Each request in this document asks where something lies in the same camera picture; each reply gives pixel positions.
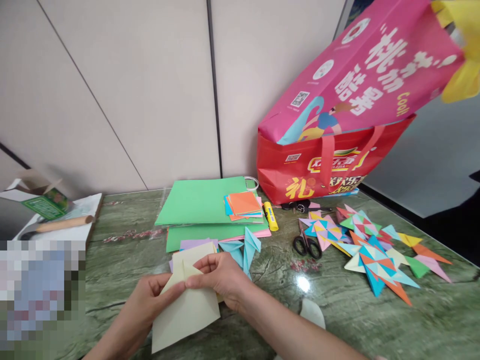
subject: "qr code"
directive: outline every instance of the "qr code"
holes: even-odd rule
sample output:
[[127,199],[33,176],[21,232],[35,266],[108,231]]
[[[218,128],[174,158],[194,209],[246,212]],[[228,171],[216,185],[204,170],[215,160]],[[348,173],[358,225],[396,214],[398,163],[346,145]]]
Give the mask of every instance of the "qr code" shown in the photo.
[[288,155],[288,156],[286,157],[285,162],[297,161],[297,160],[299,159],[300,155],[302,155],[302,154]]
[[290,105],[292,105],[296,108],[299,108],[300,105],[302,105],[302,103],[305,101],[305,99],[307,98],[308,95],[310,95],[309,92],[300,91],[298,93],[298,95],[296,96],[295,100],[293,100]]

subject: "green box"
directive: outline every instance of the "green box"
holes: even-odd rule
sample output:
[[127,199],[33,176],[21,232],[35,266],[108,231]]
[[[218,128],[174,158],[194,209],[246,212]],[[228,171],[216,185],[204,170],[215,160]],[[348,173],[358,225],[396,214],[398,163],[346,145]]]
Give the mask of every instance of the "green box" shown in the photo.
[[50,183],[37,171],[24,170],[5,191],[0,192],[0,198],[20,202],[47,220],[57,219],[71,206],[69,199],[56,188],[61,181]]

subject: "yellow glue stick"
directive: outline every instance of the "yellow glue stick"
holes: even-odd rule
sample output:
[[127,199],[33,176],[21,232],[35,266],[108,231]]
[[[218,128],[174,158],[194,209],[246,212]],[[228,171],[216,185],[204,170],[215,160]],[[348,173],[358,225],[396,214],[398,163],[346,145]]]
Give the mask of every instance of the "yellow glue stick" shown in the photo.
[[263,208],[265,209],[265,216],[268,220],[268,226],[270,227],[271,231],[277,231],[279,229],[279,224],[277,224],[277,220],[275,219],[274,210],[272,209],[272,204],[268,201],[263,203]]

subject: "scissor handle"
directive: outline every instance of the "scissor handle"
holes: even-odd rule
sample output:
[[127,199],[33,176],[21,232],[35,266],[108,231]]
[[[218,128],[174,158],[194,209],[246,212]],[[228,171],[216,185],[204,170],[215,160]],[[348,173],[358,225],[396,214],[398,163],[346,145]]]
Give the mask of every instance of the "scissor handle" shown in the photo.
[[315,260],[320,259],[323,255],[323,251],[320,248],[320,246],[314,240],[308,237],[306,239],[306,243],[307,243],[307,250],[310,256]]
[[293,248],[300,255],[307,255],[307,251],[308,251],[307,250],[307,245],[305,244],[305,241],[304,241],[303,237],[297,236],[296,238],[293,239]]

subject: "scissors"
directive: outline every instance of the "scissors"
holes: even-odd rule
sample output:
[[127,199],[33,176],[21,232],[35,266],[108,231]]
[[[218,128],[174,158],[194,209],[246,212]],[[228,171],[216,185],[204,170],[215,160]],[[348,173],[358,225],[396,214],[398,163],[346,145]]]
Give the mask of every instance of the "scissors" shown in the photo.
[[322,249],[320,249],[320,246],[315,240],[305,235],[300,219],[298,220],[298,226],[300,227],[300,236],[293,239],[293,248],[300,255],[305,256],[308,253],[312,258],[316,260],[320,259],[323,255]]

